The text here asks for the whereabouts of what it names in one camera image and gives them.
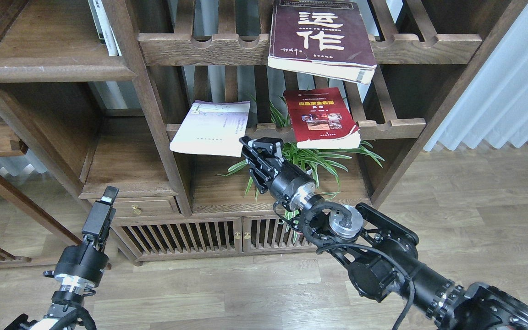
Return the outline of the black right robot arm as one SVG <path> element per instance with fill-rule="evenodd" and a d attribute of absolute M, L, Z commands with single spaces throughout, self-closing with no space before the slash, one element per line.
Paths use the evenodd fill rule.
<path fill-rule="evenodd" d="M 485 283 L 455 285 L 419 261 L 413 231 L 367 204 L 352 207 L 316 194 L 314 179 L 281 154 L 281 139 L 240 142 L 258 190 L 298 211 L 287 223 L 317 253 L 337 259 L 360 296 L 381 302 L 394 292 L 407 300 L 394 329 L 415 306 L 440 330 L 528 330 L 528 305 Z"/>

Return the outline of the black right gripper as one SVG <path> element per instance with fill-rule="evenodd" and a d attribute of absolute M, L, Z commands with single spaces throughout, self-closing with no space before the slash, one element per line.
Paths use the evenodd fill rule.
<path fill-rule="evenodd" d="M 267 191 L 288 211 L 302 210 L 314 196 L 316 182 L 298 166 L 286 160 L 281 152 L 284 144 L 279 138 L 240 138 L 241 154 L 250 167 L 258 191 Z"/>

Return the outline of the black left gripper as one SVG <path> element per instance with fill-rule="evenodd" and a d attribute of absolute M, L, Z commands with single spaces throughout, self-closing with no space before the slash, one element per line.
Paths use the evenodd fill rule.
<path fill-rule="evenodd" d="M 104 245 L 116 210 L 113 203 L 119 189 L 108 186 L 101 200 L 95 201 L 82 227 L 83 242 L 64 249 L 54 271 L 43 276 L 61 283 L 62 290 L 92 290 L 99 286 L 109 258 Z"/>

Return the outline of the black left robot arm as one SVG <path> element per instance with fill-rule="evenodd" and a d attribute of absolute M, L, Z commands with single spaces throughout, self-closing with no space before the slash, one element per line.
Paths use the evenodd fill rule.
<path fill-rule="evenodd" d="M 47 314 L 40 321 L 29 321 L 21 314 L 6 327 L 7 330 L 73 330 L 77 325 L 95 330 L 96 324 L 84 308 L 84 297 L 96 294 L 109 257 L 105 255 L 105 243 L 110 224 L 116 213 L 113 203 L 119 189 L 108 186 L 96 201 L 82 228 L 82 242 L 64 249 L 54 271 L 44 276 L 61 283 L 51 298 Z"/>

